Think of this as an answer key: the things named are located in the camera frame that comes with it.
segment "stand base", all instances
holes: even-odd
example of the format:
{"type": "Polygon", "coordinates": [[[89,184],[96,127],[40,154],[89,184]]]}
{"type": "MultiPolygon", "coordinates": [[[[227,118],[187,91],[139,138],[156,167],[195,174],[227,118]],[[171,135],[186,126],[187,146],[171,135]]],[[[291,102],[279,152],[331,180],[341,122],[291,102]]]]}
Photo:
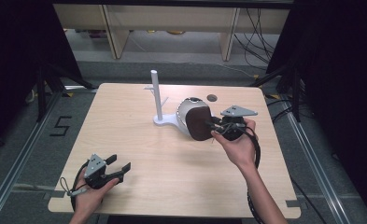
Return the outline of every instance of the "stand base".
{"type": "Polygon", "coordinates": [[[158,120],[158,116],[154,116],[153,118],[154,123],[157,126],[164,126],[164,125],[174,125],[176,126],[181,132],[190,136],[190,133],[187,129],[183,129],[180,124],[177,122],[176,114],[169,114],[169,115],[162,115],[162,120],[158,120]]]}

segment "white stand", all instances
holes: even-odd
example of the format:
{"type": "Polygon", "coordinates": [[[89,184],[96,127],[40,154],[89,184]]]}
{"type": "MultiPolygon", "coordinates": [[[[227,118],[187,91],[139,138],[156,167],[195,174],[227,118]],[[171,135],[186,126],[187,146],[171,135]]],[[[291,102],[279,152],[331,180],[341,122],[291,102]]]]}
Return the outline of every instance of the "white stand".
{"type": "Polygon", "coordinates": [[[159,81],[158,81],[158,74],[156,70],[151,70],[151,81],[153,83],[153,87],[147,87],[145,90],[152,90],[154,91],[154,99],[156,102],[157,108],[157,115],[154,116],[153,121],[158,126],[163,125],[174,125],[176,126],[181,132],[186,135],[190,135],[187,129],[182,128],[179,123],[177,122],[177,116],[175,114],[164,115],[162,113],[162,103],[160,100],[160,88],[159,88],[159,81]]]}

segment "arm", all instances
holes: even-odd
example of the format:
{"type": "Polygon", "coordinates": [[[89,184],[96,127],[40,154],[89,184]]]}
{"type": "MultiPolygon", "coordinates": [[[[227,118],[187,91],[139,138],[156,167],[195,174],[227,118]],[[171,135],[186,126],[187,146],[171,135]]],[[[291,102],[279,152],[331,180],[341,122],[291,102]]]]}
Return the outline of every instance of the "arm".
{"type": "MultiPolygon", "coordinates": [[[[245,119],[245,123],[247,127],[255,130],[255,121],[245,119]]],[[[247,132],[252,135],[254,134],[250,129],[247,129],[247,132]]],[[[223,146],[230,161],[238,167],[244,176],[247,182],[247,191],[261,219],[265,223],[287,223],[261,180],[261,176],[254,163],[254,146],[249,137],[243,134],[238,139],[229,141],[216,132],[212,132],[212,135],[223,146]]]]}
{"type": "MultiPolygon", "coordinates": [[[[81,174],[78,178],[78,183],[75,188],[85,185],[85,170],[86,169],[83,169],[81,171],[81,174]]],[[[100,189],[91,189],[87,185],[84,186],[83,188],[87,188],[87,191],[76,196],[76,211],[70,220],[70,224],[86,223],[88,218],[90,218],[92,213],[95,212],[95,210],[101,204],[102,199],[107,192],[110,191],[117,183],[119,183],[119,180],[116,178],[107,182],[100,189]]]]}

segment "white rod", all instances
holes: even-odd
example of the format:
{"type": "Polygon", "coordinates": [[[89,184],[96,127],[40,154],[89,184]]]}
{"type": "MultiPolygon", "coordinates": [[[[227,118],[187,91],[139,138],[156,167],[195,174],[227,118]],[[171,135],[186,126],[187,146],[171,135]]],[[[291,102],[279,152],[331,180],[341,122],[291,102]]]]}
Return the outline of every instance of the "white rod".
{"type": "Polygon", "coordinates": [[[159,88],[159,82],[158,82],[158,74],[156,70],[151,70],[151,81],[153,82],[154,98],[156,100],[157,118],[158,120],[162,120],[160,88],[159,88]]]}

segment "wooden table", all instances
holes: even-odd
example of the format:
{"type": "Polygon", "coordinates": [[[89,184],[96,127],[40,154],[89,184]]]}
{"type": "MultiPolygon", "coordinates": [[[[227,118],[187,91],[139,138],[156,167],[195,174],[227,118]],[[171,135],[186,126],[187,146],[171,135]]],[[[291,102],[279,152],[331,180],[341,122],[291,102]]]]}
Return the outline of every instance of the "wooden table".
{"type": "MultiPolygon", "coordinates": [[[[61,176],[69,187],[78,168],[92,153],[102,159],[117,154],[107,166],[114,173],[128,162],[132,169],[124,183],[113,188],[97,212],[114,215],[173,217],[252,217],[247,206],[247,186],[223,148],[212,139],[198,142],[174,126],[156,126],[154,97],[145,84],[100,86],[78,134],[61,176]]],[[[259,112],[250,117],[257,122],[261,145],[262,179],[287,218],[297,218],[300,207],[288,207],[296,201],[288,170],[276,138],[275,129],[257,88],[160,85],[161,98],[168,100],[164,114],[173,114],[187,97],[198,97],[213,114],[231,105],[259,112]],[[206,96],[215,94],[216,102],[206,96]]],[[[56,190],[62,190],[59,183],[56,190]]],[[[73,212],[70,198],[51,198],[51,212],[73,212]]]]}

